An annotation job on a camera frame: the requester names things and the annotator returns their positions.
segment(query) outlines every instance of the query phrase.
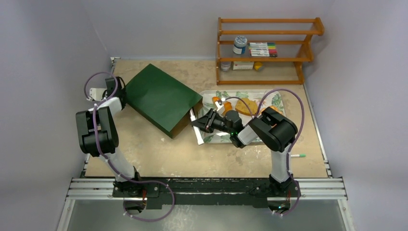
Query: green marker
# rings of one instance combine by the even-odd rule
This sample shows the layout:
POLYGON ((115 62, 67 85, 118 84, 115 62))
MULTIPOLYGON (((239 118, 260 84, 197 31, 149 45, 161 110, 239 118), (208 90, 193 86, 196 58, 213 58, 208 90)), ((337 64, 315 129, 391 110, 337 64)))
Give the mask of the green marker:
POLYGON ((291 158, 306 157, 306 154, 291 155, 291 158))

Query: white wall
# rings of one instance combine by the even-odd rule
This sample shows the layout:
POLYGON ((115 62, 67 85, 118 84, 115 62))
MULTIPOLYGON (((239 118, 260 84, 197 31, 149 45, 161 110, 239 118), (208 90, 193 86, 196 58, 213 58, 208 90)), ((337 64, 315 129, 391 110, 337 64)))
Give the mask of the white wall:
POLYGON ((315 18, 334 0, 82 0, 111 56, 214 58, 217 19, 315 18))
POLYGON ((307 88, 358 230, 408 230, 408 2, 336 0, 307 88))
POLYGON ((55 230, 85 158, 83 82, 109 56, 79 0, 2 1, 0 21, 0 230, 55 230))

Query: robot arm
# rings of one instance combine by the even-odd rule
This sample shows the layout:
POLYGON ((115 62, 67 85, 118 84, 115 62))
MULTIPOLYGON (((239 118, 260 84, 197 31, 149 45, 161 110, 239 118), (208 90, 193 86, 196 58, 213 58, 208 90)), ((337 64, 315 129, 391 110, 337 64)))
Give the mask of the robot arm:
POLYGON ((225 117, 211 109, 203 117, 193 121, 193 126, 201 131, 212 133, 214 129, 230 134, 230 140, 237 148, 243 148, 259 137, 271 150, 271 181, 277 185, 287 184, 290 179, 290 158, 288 149, 298 132, 296 125, 272 108, 267 108, 244 127, 238 112, 228 111, 225 117))
MULTIPOLYGON (((108 91, 113 78, 106 80, 108 91)), ((124 106, 124 89, 120 86, 119 91, 115 97, 103 102, 96 110, 96 123, 98 125, 98 140, 100 142, 102 152, 108 157, 115 168, 124 176, 132 179, 137 176, 137 172, 133 165, 131 165, 124 157, 123 153, 118 148, 119 137, 116 131, 113 116, 121 111, 124 106)), ((106 163, 108 168, 113 171, 108 162, 100 156, 96 147, 95 132, 92 121, 92 114, 94 109, 90 108, 87 111, 78 112, 76 114, 76 128, 78 131, 79 146, 83 153, 89 153, 93 157, 99 157, 106 163)), ((126 179, 115 176, 117 182, 125 182, 126 179)))

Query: wooden table surface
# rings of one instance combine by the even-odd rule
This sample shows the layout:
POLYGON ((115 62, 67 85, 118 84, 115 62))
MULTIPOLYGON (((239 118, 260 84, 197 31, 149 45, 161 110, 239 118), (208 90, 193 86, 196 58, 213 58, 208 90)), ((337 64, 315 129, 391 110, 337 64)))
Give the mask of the wooden table surface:
MULTIPOLYGON (((302 99, 306 110, 303 132, 292 150, 292 154, 306 154, 306 157, 292 159, 293 174, 297 178, 327 177, 319 139, 302 85, 217 86, 214 61, 118 60, 114 74, 121 76, 127 83, 150 63, 197 92, 265 90, 277 87, 293 90, 302 99)), ((290 66, 281 67, 279 72, 296 75, 294 68, 290 66)), ((299 127, 301 110, 297 99, 288 92, 280 93, 286 116, 299 127)), ((192 127, 186 127, 171 139, 130 106, 117 113, 114 121, 119 134, 119 148, 142 177, 267 177, 271 172, 270 151, 262 144, 248 145, 243 149, 235 148, 230 143, 198 146, 192 127)), ((104 162, 91 157, 86 176, 108 177, 113 174, 104 162)))

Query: small box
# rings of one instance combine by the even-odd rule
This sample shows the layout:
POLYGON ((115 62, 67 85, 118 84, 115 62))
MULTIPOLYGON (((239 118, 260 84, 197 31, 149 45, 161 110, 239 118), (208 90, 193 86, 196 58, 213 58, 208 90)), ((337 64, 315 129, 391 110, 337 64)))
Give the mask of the small box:
POLYGON ((203 97, 152 64, 126 84, 127 103, 170 138, 190 124, 203 97))
POLYGON ((233 70, 251 70, 254 67, 254 62, 234 62, 233 70))

